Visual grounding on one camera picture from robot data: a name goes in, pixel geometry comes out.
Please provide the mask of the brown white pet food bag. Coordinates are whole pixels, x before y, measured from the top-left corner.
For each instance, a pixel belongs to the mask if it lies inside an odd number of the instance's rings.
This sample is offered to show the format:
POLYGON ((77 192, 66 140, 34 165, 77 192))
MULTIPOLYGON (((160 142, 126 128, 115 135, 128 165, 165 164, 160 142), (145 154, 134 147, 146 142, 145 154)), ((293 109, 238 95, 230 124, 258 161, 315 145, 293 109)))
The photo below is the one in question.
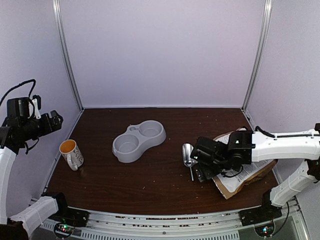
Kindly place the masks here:
POLYGON ((273 170, 276 163, 277 160, 274 159, 244 164, 239 172, 231 170, 226 174, 227 177, 219 174, 212 180, 222 196, 228 200, 239 193, 244 186, 262 180, 273 170))

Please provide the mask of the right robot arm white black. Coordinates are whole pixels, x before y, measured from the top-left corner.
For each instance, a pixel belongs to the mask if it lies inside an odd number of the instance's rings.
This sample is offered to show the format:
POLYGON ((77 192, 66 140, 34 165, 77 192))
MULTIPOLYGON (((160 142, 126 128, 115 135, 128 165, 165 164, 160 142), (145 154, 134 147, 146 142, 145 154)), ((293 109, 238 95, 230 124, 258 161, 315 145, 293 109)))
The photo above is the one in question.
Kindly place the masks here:
POLYGON ((256 216, 266 221, 289 199, 320 180, 320 125, 316 123, 312 129, 287 133, 269 133, 256 126, 255 130, 231 132, 227 143, 200 136, 190 158, 212 177, 227 170, 238 171, 255 162, 302 159, 294 173, 263 194, 256 216))

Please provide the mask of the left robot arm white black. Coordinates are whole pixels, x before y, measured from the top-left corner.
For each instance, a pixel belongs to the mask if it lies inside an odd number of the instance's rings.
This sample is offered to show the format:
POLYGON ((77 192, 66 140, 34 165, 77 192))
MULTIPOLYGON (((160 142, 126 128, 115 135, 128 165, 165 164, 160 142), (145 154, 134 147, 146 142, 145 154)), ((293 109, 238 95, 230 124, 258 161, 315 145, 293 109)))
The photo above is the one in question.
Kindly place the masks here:
POLYGON ((62 128, 63 117, 55 110, 40 114, 41 97, 12 98, 7 101, 7 116, 0 128, 0 238, 27 240, 46 219, 54 215, 61 222, 72 218, 62 192, 46 192, 20 213, 7 216, 7 193, 10 173, 20 149, 30 151, 29 140, 62 128))

